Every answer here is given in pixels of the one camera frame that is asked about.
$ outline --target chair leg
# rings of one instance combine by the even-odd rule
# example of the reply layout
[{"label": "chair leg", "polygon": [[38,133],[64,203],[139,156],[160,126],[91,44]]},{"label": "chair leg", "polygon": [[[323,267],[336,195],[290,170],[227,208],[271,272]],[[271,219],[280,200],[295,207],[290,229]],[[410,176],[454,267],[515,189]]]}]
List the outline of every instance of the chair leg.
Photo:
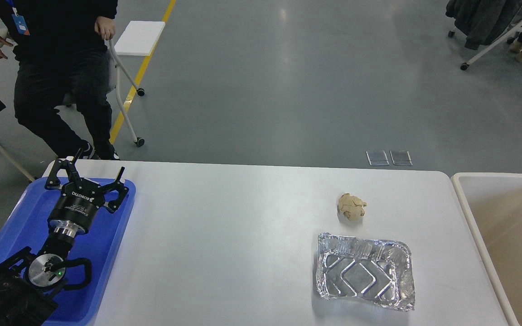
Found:
[{"label": "chair leg", "polygon": [[476,60],[479,60],[482,56],[484,56],[487,52],[489,52],[492,48],[499,45],[502,41],[505,41],[512,35],[514,35],[520,28],[522,27],[522,20],[520,20],[512,29],[507,31],[507,33],[504,33],[501,35],[498,39],[496,39],[491,45],[487,46],[485,49],[483,49],[481,52],[477,53],[476,56],[470,58],[467,62],[464,62],[462,66],[460,66],[460,69],[466,70],[470,64],[473,64]]},{"label": "chair leg", "polygon": [[109,45],[110,45],[110,53],[112,53],[112,57],[114,58],[114,60],[116,61],[116,64],[118,65],[119,68],[122,69],[122,71],[124,72],[124,74],[126,75],[126,78],[128,78],[128,80],[130,81],[130,83],[132,83],[132,86],[134,87],[134,89],[136,89],[136,93],[139,95],[139,96],[144,96],[145,95],[145,89],[142,88],[142,87],[139,87],[136,82],[134,81],[134,79],[132,78],[132,76],[130,76],[130,74],[128,73],[128,70],[126,70],[126,67],[124,66],[124,64],[122,63],[122,61],[120,60],[120,57],[118,56],[118,54],[116,54],[116,51],[114,50],[114,46],[112,45],[112,40],[110,39],[108,41]]},{"label": "chair leg", "polygon": [[132,122],[130,122],[130,118],[128,117],[128,112],[126,112],[126,109],[124,109],[124,102],[122,101],[122,95],[120,95],[120,69],[116,69],[116,101],[118,101],[120,112],[122,112],[124,121],[126,121],[126,125],[128,126],[130,134],[132,135],[132,142],[135,143],[137,147],[143,146],[145,144],[145,140],[136,136],[134,128],[132,127]]},{"label": "chair leg", "polygon": [[13,159],[1,145],[0,145],[0,152],[3,156],[6,157],[6,159],[8,159],[9,162],[11,162],[11,164],[13,164],[14,167],[16,167],[19,170],[19,172],[21,172],[23,175],[25,175],[25,177],[30,182],[35,181],[35,178],[33,177],[33,175],[31,175],[26,169],[24,169],[23,166],[20,165],[20,163],[17,163],[17,161],[15,159]]}]

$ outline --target chair wheel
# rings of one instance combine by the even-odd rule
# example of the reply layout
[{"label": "chair wheel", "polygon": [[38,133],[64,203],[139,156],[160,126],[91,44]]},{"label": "chair wheel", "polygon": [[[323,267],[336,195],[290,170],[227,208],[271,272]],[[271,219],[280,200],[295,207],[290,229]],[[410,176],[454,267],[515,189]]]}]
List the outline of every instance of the chair wheel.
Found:
[{"label": "chair wheel", "polygon": [[136,144],[137,147],[142,147],[144,144],[145,144],[145,139],[144,138],[136,138],[136,142],[134,142]]}]

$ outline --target yellow floor line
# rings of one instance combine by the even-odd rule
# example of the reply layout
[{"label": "yellow floor line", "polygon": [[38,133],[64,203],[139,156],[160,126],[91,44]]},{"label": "yellow floor line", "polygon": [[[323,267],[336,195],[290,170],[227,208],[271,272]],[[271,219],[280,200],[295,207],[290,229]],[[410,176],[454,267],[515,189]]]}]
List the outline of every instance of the yellow floor line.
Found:
[{"label": "yellow floor line", "polygon": [[[168,21],[168,17],[170,17],[170,13],[172,12],[172,8],[174,8],[174,4],[176,3],[176,0],[170,0],[170,3],[168,4],[168,8],[166,8],[166,12],[164,13],[164,17],[162,17],[162,21],[166,23]],[[142,78],[145,76],[146,69],[149,66],[150,60],[152,58],[152,53],[149,56],[146,56],[143,60],[142,64],[140,65],[140,69],[138,70],[138,73],[136,74],[136,78],[134,81],[137,85],[140,86],[140,82],[142,81]],[[136,89],[134,89],[134,86],[130,87],[130,91],[128,91],[128,95],[126,96],[126,100],[124,100],[124,110],[128,112],[128,109],[130,108],[130,105],[132,104],[132,100],[134,99],[134,96],[136,96]],[[118,133],[120,132],[120,128],[122,128],[122,123],[124,122],[124,116],[122,115],[122,112],[118,114],[118,118],[116,118],[116,122],[114,122],[114,126],[112,126],[112,130],[110,130],[110,143],[114,144],[116,141],[116,137],[118,137]]]}]

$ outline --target foil container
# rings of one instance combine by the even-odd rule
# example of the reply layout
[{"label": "foil container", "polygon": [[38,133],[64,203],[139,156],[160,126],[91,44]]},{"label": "foil container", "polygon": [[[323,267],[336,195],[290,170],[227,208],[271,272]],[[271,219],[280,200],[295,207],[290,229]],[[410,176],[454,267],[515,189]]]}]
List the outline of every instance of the foil container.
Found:
[{"label": "foil container", "polygon": [[410,248],[399,241],[321,233],[315,280],[325,299],[346,297],[388,309],[414,310]]}]

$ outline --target lanyard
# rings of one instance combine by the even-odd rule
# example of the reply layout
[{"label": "lanyard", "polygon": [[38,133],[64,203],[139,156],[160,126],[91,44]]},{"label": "lanyard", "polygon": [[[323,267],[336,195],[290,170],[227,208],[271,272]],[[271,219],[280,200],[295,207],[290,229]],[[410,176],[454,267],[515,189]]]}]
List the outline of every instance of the lanyard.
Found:
[{"label": "lanyard", "polygon": [[12,8],[13,13],[17,16],[17,9],[15,8],[15,4],[13,3],[13,0],[5,0]]}]

